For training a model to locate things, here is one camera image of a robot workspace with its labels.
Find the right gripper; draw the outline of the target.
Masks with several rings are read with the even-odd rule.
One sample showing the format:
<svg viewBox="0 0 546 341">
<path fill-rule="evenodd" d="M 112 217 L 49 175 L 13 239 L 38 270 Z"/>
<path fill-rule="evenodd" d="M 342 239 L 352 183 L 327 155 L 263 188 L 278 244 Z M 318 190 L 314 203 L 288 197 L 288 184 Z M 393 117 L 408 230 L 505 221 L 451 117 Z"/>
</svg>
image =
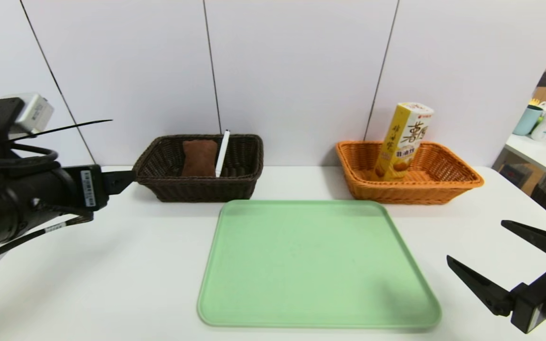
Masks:
<svg viewBox="0 0 546 341">
<path fill-rule="evenodd" d="M 546 231 L 511 220 L 502 220 L 501 226 L 546 253 Z M 511 323 L 528 334 L 546 321 L 546 272 L 531 284 L 519 284 L 509 291 L 482 276 L 457 259 L 446 256 L 448 267 L 472 293 L 496 316 L 509 316 Z"/>
</svg>

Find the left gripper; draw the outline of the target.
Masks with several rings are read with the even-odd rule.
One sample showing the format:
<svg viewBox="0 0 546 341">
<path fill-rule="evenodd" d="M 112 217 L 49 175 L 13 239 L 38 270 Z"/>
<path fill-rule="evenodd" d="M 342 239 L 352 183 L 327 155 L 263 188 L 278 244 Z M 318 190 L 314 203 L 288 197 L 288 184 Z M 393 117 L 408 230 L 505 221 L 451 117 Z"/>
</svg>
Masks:
<svg viewBox="0 0 546 341">
<path fill-rule="evenodd" d="M 18 229 L 30 230 L 58 216 L 98 211 L 109 196 L 121 194 L 134 181 L 132 170 L 102 173 L 98 165 L 20 168 Z"/>
</svg>

